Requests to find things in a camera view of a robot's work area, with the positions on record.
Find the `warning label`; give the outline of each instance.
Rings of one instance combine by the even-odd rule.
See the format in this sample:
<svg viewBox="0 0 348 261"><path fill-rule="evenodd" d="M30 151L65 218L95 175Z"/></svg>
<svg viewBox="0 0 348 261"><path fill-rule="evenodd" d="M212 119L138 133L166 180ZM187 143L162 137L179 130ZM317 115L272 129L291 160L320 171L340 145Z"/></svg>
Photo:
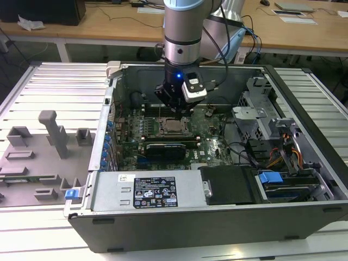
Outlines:
<svg viewBox="0 0 348 261"><path fill-rule="evenodd" d="M177 206L175 177L134 179L134 208Z"/></svg>

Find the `computer mouse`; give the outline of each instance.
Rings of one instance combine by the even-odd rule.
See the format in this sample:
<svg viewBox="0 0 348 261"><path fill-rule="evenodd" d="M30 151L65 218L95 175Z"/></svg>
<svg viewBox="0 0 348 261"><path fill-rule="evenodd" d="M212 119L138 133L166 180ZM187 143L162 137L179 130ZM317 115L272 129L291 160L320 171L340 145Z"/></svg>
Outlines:
<svg viewBox="0 0 348 261"><path fill-rule="evenodd" d="M268 0L261 0L260 4L263 4L264 6L269 7L270 6L270 1L268 1Z"/></svg>

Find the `computer case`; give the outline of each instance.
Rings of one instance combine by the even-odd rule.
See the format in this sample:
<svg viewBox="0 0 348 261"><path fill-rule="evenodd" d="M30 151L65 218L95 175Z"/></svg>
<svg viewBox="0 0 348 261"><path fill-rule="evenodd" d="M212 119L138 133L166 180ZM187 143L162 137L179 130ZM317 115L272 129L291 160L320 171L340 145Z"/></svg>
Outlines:
<svg viewBox="0 0 348 261"><path fill-rule="evenodd" d="M31 21L77 26L86 13L84 0L0 0L2 22Z"/></svg>

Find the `motherboard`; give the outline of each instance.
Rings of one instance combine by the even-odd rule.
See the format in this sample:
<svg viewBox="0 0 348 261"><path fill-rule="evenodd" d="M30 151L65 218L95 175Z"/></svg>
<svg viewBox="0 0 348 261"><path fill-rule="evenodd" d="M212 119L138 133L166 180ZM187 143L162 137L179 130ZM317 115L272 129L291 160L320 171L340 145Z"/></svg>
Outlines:
<svg viewBox="0 0 348 261"><path fill-rule="evenodd" d="M167 107L116 109L115 161L119 171L194 170L232 165L222 137L225 114L196 107L180 119Z"/></svg>

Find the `blue plastic latch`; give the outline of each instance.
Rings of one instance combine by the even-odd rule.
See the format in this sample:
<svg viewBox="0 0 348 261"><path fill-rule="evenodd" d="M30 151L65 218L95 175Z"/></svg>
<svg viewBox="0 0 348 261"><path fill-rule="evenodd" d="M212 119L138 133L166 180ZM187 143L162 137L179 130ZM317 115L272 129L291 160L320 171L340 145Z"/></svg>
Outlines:
<svg viewBox="0 0 348 261"><path fill-rule="evenodd" d="M68 189L65 192L65 199L66 200L78 200L78 189Z"/></svg>
<svg viewBox="0 0 348 261"><path fill-rule="evenodd" d="M259 174L262 183L282 183L283 179L279 172L267 171Z"/></svg>

